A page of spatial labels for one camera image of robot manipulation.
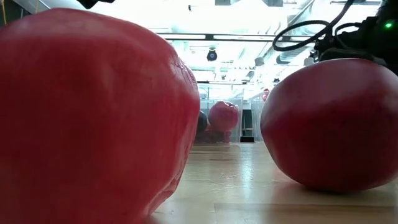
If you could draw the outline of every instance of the black cable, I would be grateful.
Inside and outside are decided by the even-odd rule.
[[[344,49],[349,50],[349,49],[352,49],[352,48],[351,48],[351,47],[348,47],[348,46],[341,40],[341,38],[339,37],[339,35],[337,35],[337,32],[340,31],[340,30],[342,30],[342,29],[348,28],[348,27],[359,27],[360,25],[361,25],[360,22],[348,22],[348,23],[345,23],[345,24],[342,24],[342,25],[338,26],[338,27],[335,29],[335,38],[336,38],[337,42],[338,42]]]
[[[272,46],[274,48],[274,50],[279,51],[279,52],[285,52],[285,51],[289,51],[289,50],[295,50],[295,49],[299,49],[301,47],[306,46],[307,44],[317,40],[319,37],[323,36],[323,35],[327,35],[327,34],[331,34],[333,27],[340,21],[340,19],[344,16],[344,14],[346,14],[346,12],[348,11],[349,7],[351,7],[351,5],[354,3],[354,0],[347,0],[346,4],[343,7],[343,10],[341,10],[341,12],[336,16],[336,18],[334,18],[330,23],[327,21],[321,21],[321,20],[313,20],[313,21],[304,21],[304,22],[299,22],[297,24],[294,24],[284,30],[282,30],[281,32],[279,32],[278,35],[276,35],[274,41],[272,41]],[[278,42],[278,40],[288,31],[291,31],[293,29],[296,29],[298,27],[302,27],[302,26],[307,26],[307,25],[315,25],[315,24],[321,24],[321,25],[325,25],[325,28],[323,28],[320,32],[318,32],[317,34],[313,35],[312,37],[308,38],[307,40],[304,40],[298,44],[292,45],[292,46],[287,46],[287,47],[279,47],[276,46],[276,43]]]

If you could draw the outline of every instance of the ceiling duct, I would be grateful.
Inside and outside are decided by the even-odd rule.
[[[267,6],[270,7],[283,7],[283,0],[262,0]]]
[[[299,12],[292,20],[289,21],[289,25],[296,24],[298,22],[306,21],[309,15],[311,14],[312,11],[312,4],[314,3],[314,0],[308,1],[308,3],[303,7],[302,11]],[[286,33],[286,35],[313,35],[315,34],[314,32],[308,33],[308,29],[306,27],[301,27],[299,29],[294,29]],[[287,43],[278,43],[278,45],[281,46],[287,46],[291,44]],[[276,52],[273,48],[269,49],[268,55],[274,55],[274,54],[279,54],[279,56],[276,57],[276,64],[280,65],[287,65],[290,63],[293,58],[295,58],[297,55],[302,53],[304,50],[306,50],[308,47],[301,47],[296,50],[291,50],[287,52]]]
[[[216,6],[230,6],[237,3],[240,0],[215,0]]]

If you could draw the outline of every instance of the red inflatable ball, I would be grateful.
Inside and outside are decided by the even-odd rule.
[[[263,94],[263,96],[262,96],[262,100],[263,100],[264,102],[267,100],[268,95],[269,95],[269,89],[266,88],[266,89],[264,90],[264,94]]]
[[[195,143],[197,144],[216,144],[216,143],[230,143],[231,131],[219,132],[207,129],[204,132],[197,133]]]
[[[302,68],[270,92],[261,132],[281,171],[310,189],[386,184],[398,171],[398,78],[353,58]]]
[[[238,125],[239,110],[230,102],[218,101],[210,108],[208,120],[212,130],[227,132]]]
[[[173,194],[200,99],[170,44],[71,9],[0,43],[0,223],[140,223]]]

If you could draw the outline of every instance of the black ball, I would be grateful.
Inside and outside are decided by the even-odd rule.
[[[204,132],[207,128],[207,116],[203,111],[200,111],[198,118],[197,133]]]

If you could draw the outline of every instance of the ceiling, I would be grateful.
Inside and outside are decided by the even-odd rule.
[[[15,2],[35,12],[36,0]],[[186,33],[276,35],[288,25],[300,21],[331,21],[341,11],[343,3],[335,0],[115,0],[112,4],[99,2],[90,10],[135,22],[156,33],[178,34],[179,37]],[[54,7],[84,9],[75,0],[40,0],[39,11]],[[354,5],[340,23],[361,22],[366,16],[374,15],[377,7],[375,4]],[[322,28],[307,26],[289,35],[313,35]],[[265,75],[281,79],[301,68],[310,50],[309,46],[281,54],[272,49],[270,42],[169,42],[194,70],[197,79],[208,81],[247,79],[258,57],[264,59]],[[206,59],[209,49],[215,49],[218,54],[215,62]]]

